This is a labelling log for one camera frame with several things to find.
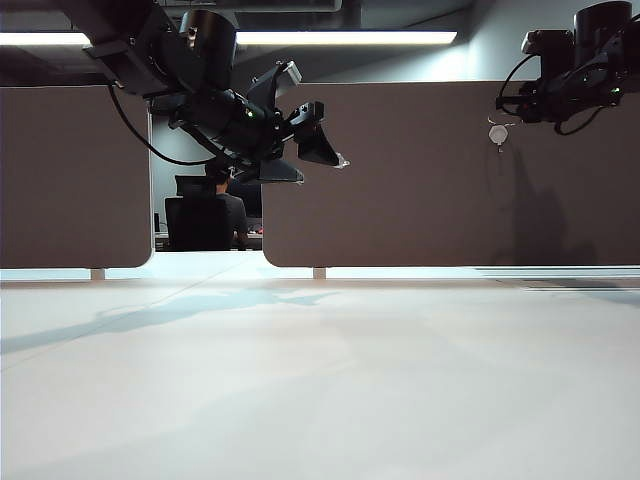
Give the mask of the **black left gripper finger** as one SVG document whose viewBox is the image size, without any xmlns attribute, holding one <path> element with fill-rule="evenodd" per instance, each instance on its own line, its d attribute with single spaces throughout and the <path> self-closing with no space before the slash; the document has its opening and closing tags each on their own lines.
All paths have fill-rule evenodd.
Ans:
<svg viewBox="0 0 640 480">
<path fill-rule="evenodd" d="M 257 177 L 259 183 L 297 183 L 304 182 L 303 173 L 283 158 L 262 161 Z"/>
<path fill-rule="evenodd" d="M 303 125 L 296 131 L 297 156 L 311 163 L 342 169 L 351 164 L 338 153 L 327 139 L 318 123 Z"/>
</svg>

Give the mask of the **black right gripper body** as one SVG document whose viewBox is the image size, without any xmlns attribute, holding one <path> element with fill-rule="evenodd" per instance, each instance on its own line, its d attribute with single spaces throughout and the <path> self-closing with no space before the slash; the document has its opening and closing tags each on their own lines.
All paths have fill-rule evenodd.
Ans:
<svg viewBox="0 0 640 480">
<path fill-rule="evenodd" d="M 625 93 L 626 69 L 606 53 L 581 66 L 573 64 L 571 52 L 539 57 L 540 77 L 522 85 L 518 101 L 534 99 L 539 122 L 561 124 L 585 110 L 617 106 Z"/>
</svg>

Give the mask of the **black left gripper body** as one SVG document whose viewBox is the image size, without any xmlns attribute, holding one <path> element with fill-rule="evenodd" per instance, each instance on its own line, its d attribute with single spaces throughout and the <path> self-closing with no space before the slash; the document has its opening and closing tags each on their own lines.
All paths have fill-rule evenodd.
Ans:
<svg viewBox="0 0 640 480">
<path fill-rule="evenodd" d="M 276 158 L 284 159 L 285 143 L 292 140 L 296 143 L 296 131 L 303 125 L 318 123 L 324 120 L 325 106 L 322 102 L 307 102 L 292 111 L 284 118 L 276 107 L 260 107 L 246 114 L 250 129 L 239 136 L 237 146 L 231 145 L 227 139 L 224 148 L 232 151 L 228 162 L 234 162 L 239 176 L 258 176 L 262 161 Z"/>
</svg>

